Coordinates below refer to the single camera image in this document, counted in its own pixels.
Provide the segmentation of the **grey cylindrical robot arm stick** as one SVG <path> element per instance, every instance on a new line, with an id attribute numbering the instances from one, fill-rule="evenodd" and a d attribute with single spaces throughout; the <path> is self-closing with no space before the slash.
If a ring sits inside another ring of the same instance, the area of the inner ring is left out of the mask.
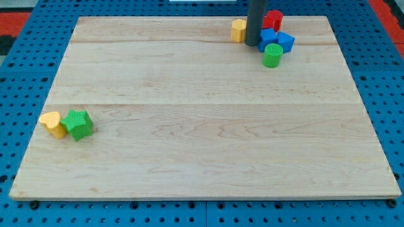
<path id="1" fill-rule="evenodd" d="M 247 25 L 245 44 L 253 47 L 259 43 L 263 17 L 266 10 L 267 0 L 250 0 L 247 12 Z"/>

